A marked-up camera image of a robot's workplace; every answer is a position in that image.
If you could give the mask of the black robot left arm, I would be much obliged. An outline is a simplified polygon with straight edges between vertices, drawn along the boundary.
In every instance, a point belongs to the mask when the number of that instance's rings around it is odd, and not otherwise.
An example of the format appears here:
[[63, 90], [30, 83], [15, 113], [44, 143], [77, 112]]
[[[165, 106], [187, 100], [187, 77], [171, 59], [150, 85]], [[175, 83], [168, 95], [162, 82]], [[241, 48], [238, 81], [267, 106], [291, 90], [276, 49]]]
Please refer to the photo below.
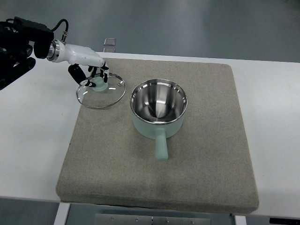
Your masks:
[[46, 25], [19, 17], [0, 22], [0, 88], [34, 68], [49, 53], [54, 33]]

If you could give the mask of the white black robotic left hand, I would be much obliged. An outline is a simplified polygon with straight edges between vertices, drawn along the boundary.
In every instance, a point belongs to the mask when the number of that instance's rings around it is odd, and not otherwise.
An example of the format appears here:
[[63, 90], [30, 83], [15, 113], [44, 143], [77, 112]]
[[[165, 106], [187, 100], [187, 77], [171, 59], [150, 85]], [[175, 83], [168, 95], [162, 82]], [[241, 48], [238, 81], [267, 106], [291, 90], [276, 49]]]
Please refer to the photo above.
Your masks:
[[91, 82], [81, 69], [82, 66], [88, 66], [88, 71], [94, 77], [97, 70], [100, 70], [100, 77], [104, 83], [107, 83], [109, 76], [109, 67], [106, 61], [101, 58], [95, 51], [89, 47], [79, 45], [63, 44], [59, 40], [52, 41], [47, 55], [47, 59], [51, 62], [60, 63], [66, 61], [70, 64], [68, 72], [81, 86], [96, 87], [94, 82]]

